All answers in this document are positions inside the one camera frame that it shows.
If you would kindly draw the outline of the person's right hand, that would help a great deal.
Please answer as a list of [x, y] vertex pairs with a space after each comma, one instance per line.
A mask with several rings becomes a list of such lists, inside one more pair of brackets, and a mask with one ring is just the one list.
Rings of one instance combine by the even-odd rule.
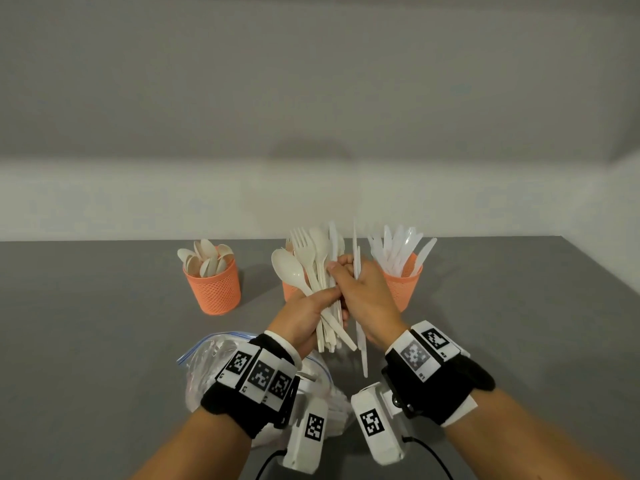
[[349, 316], [361, 325], [366, 337], [387, 353], [409, 326], [402, 319], [377, 263], [365, 258], [361, 258], [360, 263], [356, 291], [342, 294], [342, 300]]

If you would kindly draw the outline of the person's left hand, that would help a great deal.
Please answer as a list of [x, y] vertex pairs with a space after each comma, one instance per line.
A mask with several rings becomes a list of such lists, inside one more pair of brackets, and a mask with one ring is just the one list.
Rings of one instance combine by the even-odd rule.
[[267, 328], [290, 343], [301, 358], [317, 346], [316, 328], [322, 312], [304, 310], [301, 302], [304, 297], [301, 290], [296, 290]]

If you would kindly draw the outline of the bundle of mixed cream cutlery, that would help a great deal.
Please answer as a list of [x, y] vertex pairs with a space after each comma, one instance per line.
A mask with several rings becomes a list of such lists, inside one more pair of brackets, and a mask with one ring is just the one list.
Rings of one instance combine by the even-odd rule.
[[[307, 230], [296, 227], [290, 231], [289, 240], [292, 251], [279, 248], [271, 254], [271, 264], [277, 277], [305, 296], [327, 289], [329, 281], [324, 265], [329, 255], [328, 236], [320, 228]], [[356, 343], [343, 327], [342, 319], [334, 316], [331, 307], [321, 311], [316, 334], [320, 352], [334, 352], [339, 346], [357, 350]]]

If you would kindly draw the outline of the person's left forearm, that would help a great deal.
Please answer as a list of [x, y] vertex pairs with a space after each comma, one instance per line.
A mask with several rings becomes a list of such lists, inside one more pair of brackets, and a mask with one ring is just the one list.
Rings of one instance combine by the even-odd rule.
[[231, 417], [198, 408], [130, 480], [238, 480], [251, 448]]

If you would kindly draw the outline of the person's right forearm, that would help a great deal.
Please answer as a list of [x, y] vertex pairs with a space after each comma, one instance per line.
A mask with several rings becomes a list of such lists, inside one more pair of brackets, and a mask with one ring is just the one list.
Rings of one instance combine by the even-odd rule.
[[471, 396], [477, 407], [444, 433], [478, 480], [625, 480], [500, 389]]

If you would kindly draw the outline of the orange cup holding forks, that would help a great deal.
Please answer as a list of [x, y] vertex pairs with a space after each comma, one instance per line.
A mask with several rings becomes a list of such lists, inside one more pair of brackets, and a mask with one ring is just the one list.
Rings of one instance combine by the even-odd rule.
[[[294, 247], [290, 237], [286, 238], [285, 250], [290, 254], [292, 254], [292, 256], [294, 256]], [[287, 303], [290, 300], [292, 294], [297, 290], [297, 288], [289, 285], [284, 281], [282, 281], [282, 287], [283, 287], [283, 293], [284, 293], [284, 300]]]

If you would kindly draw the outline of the bunch of white knives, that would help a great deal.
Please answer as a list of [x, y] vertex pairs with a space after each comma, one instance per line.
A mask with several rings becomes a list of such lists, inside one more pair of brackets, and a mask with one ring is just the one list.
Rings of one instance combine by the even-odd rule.
[[414, 226], [398, 225], [392, 230], [383, 227], [382, 235], [367, 236], [370, 254], [384, 273], [395, 278], [414, 278], [421, 272], [424, 262], [432, 252], [438, 239], [430, 238], [420, 250], [424, 234]]

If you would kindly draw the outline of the orange cup holding knives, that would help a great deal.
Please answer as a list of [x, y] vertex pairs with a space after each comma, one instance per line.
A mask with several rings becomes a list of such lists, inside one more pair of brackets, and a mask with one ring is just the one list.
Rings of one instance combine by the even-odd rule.
[[394, 276], [384, 271], [382, 272], [391, 295], [394, 298], [396, 307], [400, 312], [404, 312], [405, 309], [407, 309], [422, 273], [422, 265], [416, 272], [413, 271], [416, 261], [417, 255], [412, 253], [407, 259], [400, 276]]

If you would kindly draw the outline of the orange cup holding spoons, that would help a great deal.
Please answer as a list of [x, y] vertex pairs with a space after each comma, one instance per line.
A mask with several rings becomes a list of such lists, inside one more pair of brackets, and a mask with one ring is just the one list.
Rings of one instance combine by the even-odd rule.
[[187, 282], [204, 314], [219, 316], [231, 312], [241, 302], [241, 285], [238, 267], [233, 257], [223, 258], [226, 269], [217, 275], [202, 278], [183, 268]]

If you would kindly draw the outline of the black left wristband with markers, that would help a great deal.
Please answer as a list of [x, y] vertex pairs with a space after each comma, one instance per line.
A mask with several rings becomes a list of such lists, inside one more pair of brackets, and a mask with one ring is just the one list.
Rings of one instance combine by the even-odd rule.
[[229, 416], [254, 440], [268, 424], [284, 420], [289, 397], [295, 395], [302, 359], [280, 335], [265, 331], [240, 344], [204, 393], [200, 407]]

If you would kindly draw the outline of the black wristband with markers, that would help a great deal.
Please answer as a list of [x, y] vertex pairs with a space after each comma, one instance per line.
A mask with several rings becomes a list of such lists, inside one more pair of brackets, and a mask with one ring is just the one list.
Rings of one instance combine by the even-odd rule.
[[493, 377], [428, 321], [412, 325], [388, 347], [383, 375], [407, 418], [446, 428], [477, 407], [475, 390], [492, 392]]
[[289, 397], [295, 395], [302, 359], [280, 335], [265, 331], [240, 344], [204, 393], [200, 407], [229, 416], [254, 440], [268, 424], [284, 420]]

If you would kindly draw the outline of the bunch of cream spoons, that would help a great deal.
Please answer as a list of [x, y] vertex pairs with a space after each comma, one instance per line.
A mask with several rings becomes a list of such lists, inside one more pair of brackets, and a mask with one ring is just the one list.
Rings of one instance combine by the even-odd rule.
[[192, 249], [180, 248], [177, 256], [182, 270], [194, 278], [210, 278], [224, 273], [234, 260], [234, 252], [226, 244], [213, 244], [208, 239], [196, 240]]

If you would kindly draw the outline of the black right wristband with markers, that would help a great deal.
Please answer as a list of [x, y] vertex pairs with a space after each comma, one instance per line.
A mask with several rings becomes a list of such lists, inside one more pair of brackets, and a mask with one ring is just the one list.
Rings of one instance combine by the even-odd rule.
[[492, 392], [493, 377], [428, 321], [412, 325], [388, 347], [383, 375], [407, 418], [446, 428], [477, 407], [475, 390]]

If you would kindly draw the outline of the clear plastic zip bag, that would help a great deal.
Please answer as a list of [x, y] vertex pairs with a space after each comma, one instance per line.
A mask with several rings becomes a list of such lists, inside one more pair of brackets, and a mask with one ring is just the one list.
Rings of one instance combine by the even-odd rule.
[[[256, 337], [255, 333], [228, 331], [212, 333], [183, 354], [177, 363], [187, 369], [186, 407], [195, 411], [205, 391], [235, 352], [237, 345]], [[301, 383], [298, 394], [313, 394], [325, 398], [328, 404], [328, 424], [325, 438], [342, 435], [355, 416], [347, 396], [335, 384], [322, 355], [312, 351], [302, 361], [298, 373]]]

